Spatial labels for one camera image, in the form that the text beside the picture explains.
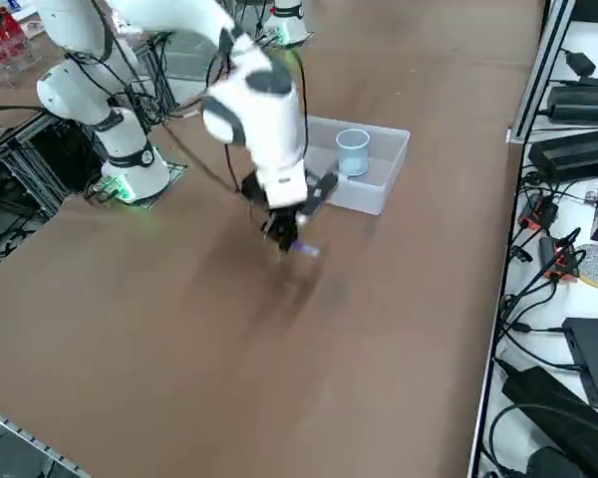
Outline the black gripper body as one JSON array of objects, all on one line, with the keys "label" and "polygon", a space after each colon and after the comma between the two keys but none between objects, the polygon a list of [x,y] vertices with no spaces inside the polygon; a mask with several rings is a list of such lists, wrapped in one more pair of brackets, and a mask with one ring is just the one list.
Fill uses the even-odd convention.
[{"label": "black gripper body", "polygon": [[256,174],[249,173],[240,184],[240,194],[245,199],[251,215],[256,219],[270,219],[274,214],[294,218],[300,210],[299,204],[272,208],[265,191],[259,185]]}]

